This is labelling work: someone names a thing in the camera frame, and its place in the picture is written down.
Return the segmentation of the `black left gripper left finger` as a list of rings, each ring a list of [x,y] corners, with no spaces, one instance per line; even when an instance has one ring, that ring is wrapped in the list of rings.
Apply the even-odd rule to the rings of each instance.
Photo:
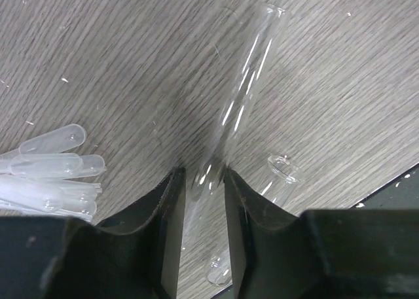
[[[93,225],[74,217],[1,218],[2,298],[175,298],[186,171]]]

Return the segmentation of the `clear glass test tube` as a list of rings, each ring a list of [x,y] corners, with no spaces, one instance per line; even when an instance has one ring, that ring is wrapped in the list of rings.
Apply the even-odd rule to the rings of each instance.
[[[210,225],[210,213],[219,206],[219,187],[232,162],[241,135],[259,95],[266,65],[287,25],[287,12],[263,3],[254,7],[240,32],[234,76],[228,82],[222,103],[211,125],[204,155],[189,191],[183,247],[196,245],[198,235]]]
[[[278,207],[284,207],[293,191],[304,181],[302,171],[287,156],[270,155],[256,191]]]

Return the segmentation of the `bundle of plastic pipettes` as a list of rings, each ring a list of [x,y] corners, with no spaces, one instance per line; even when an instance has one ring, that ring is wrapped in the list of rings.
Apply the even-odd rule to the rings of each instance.
[[[90,222],[97,211],[99,183],[87,183],[107,169],[97,154],[72,150],[87,137],[69,124],[28,139],[1,155],[1,208],[25,215],[76,217]]]

